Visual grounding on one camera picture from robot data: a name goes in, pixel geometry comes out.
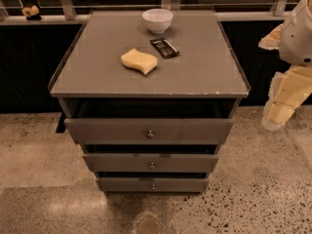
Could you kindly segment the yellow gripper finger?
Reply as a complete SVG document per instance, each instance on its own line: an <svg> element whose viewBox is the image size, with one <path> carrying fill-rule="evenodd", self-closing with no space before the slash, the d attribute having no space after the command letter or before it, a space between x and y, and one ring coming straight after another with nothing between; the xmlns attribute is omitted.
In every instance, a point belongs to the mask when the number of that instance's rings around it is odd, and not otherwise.
<svg viewBox="0 0 312 234"><path fill-rule="evenodd" d="M295 111L312 94L312 68L292 65L272 78L261 125L268 131L285 126Z"/></svg>
<svg viewBox="0 0 312 234"><path fill-rule="evenodd" d="M269 34L264 36L258 43L258 47L264 50L279 50L282 24L276 26Z"/></svg>

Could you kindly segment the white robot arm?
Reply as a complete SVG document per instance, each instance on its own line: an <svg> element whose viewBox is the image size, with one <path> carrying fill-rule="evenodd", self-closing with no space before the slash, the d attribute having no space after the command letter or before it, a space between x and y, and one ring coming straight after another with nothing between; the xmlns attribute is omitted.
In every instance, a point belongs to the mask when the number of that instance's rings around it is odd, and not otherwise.
<svg viewBox="0 0 312 234"><path fill-rule="evenodd" d="M275 73L263 109L261 125L276 131L312 95L312 0L300 0L258 47L278 50L280 59L291 65L286 72Z"/></svg>

